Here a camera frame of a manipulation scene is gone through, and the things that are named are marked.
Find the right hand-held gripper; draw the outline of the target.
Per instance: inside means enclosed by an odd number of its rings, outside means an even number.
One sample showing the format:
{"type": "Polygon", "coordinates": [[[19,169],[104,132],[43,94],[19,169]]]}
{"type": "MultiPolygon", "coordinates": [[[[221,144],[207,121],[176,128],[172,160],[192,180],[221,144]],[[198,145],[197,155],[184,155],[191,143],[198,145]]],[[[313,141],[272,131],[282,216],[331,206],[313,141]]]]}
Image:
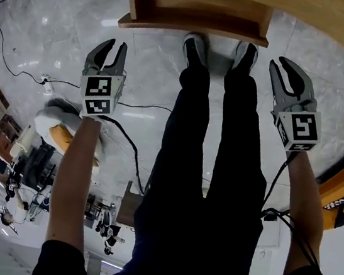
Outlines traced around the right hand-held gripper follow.
{"type": "Polygon", "coordinates": [[[274,60],[269,63],[269,74],[274,97],[271,114],[284,149],[289,152],[311,150],[321,139],[321,113],[314,102],[314,87],[305,71],[286,57],[279,57],[289,86],[274,60]]]}

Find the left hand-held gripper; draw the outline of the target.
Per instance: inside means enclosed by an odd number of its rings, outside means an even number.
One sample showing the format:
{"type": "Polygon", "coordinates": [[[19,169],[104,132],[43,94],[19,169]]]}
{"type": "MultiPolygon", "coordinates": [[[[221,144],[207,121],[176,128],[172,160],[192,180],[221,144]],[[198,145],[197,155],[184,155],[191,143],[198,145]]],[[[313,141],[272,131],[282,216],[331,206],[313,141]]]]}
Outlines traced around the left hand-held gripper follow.
{"type": "Polygon", "coordinates": [[[112,64],[104,65],[104,61],[116,40],[109,39],[92,49],[85,59],[80,93],[83,116],[107,116],[113,114],[123,93],[126,80],[124,73],[127,44],[123,42],[112,64]]]}

